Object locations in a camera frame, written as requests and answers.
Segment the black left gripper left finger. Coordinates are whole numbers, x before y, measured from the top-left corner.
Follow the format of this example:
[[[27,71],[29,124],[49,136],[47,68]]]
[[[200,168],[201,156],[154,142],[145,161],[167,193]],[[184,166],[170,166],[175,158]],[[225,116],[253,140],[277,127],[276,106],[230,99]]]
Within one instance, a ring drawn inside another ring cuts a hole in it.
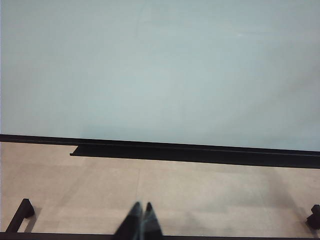
[[[117,237],[138,237],[143,215],[142,204],[137,201],[116,230]]]

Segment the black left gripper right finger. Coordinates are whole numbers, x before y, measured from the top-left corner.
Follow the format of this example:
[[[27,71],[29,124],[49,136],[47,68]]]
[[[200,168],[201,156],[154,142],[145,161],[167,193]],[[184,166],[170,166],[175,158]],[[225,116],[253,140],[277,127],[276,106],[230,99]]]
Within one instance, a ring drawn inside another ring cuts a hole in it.
[[[143,217],[143,236],[163,237],[160,223],[150,202],[147,203]]]

